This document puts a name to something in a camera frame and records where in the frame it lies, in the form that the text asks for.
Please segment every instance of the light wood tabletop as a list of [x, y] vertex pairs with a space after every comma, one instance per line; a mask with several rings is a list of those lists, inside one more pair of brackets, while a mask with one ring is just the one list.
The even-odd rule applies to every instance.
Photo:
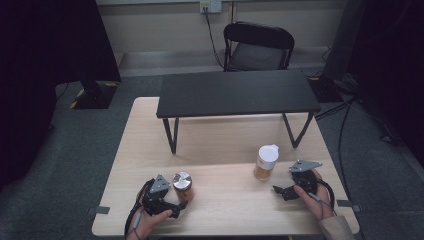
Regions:
[[[134, 101], [100, 203], [110, 211], [96, 215], [95, 235], [123, 236], [138, 191], [158, 174], [171, 182], [175, 173], [188, 172], [195, 197], [178, 219], [158, 225], [155, 236], [320, 234], [301, 200], [284, 201], [272, 188], [293, 185], [288, 170], [297, 159], [323, 163], [317, 170], [336, 200], [347, 199], [315, 119], [295, 149], [281, 114], [184, 118], [179, 123], [178, 151], [172, 154], [162, 120], [156, 117], [158, 101], [158, 97]], [[287, 117], [297, 134], [307, 113]], [[279, 147], [279, 159], [271, 178], [260, 181], [253, 169], [259, 148], [269, 144]], [[173, 189], [165, 200], [178, 203]], [[353, 233], [359, 231], [351, 208], [336, 203], [335, 211], [346, 217]]]

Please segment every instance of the black chair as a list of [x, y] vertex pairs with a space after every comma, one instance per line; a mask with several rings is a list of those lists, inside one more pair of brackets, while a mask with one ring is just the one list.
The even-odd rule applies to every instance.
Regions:
[[[224, 39], [224, 72], [287, 69], [294, 48], [294, 38], [286, 30], [256, 23], [230, 23]], [[237, 44], [234, 52], [231, 42]]]

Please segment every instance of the white wall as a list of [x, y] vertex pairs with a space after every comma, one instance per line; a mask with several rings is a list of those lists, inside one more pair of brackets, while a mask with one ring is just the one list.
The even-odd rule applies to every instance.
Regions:
[[[295, 38], [295, 48], [331, 46], [345, 0], [237, 2], [236, 19], [283, 27]], [[224, 48], [223, 29], [230, 22], [229, 2], [210, 14], [215, 46]], [[99, 5], [115, 52], [211, 49], [205, 16], [199, 3]]]

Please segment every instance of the metal lid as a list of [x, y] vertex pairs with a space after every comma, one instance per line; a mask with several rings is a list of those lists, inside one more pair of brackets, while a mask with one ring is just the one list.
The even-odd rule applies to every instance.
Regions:
[[193, 180], [190, 174], [186, 172], [179, 172], [174, 175], [173, 185], [177, 190], [187, 190], [190, 188]]

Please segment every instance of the hand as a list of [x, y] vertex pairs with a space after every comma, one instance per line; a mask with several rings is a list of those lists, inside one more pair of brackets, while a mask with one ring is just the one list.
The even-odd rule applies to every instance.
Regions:
[[133, 231], [133, 225], [137, 218], [138, 213], [141, 210], [138, 210], [131, 221], [129, 234], [127, 237], [127, 240], [140, 240], [140, 239], [146, 239], [150, 233], [153, 231], [153, 229], [156, 227], [157, 224], [163, 222], [165, 219], [169, 218], [172, 214], [172, 210], [166, 210], [161, 212], [158, 215], [150, 216], [146, 211], [142, 210], [141, 213], [141, 219], [138, 223], [137, 229], [135, 230], [137, 234], [135, 234]]
[[[312, 169], [312, 172], [315, 174], [316, 178], [322, 179], [321, 175], [315, 169]], [[294, 186], [294, 190], [296, 191], [297, 195], [299, 195], [299, 197], [305, 202], [309, 211], [312, 212], [316, 219], [323, 220], [334, 216], [333, 209], [330, 207], [330, 198], [328, 196], [327, 189], [323, 185], [318, 183], [316, 194], [321, 198], [323, 203], [313, 199], [308, 195], [308, 193], [305, 192], [305, 190], [303, 190], [303, 188], [297, 185]]]

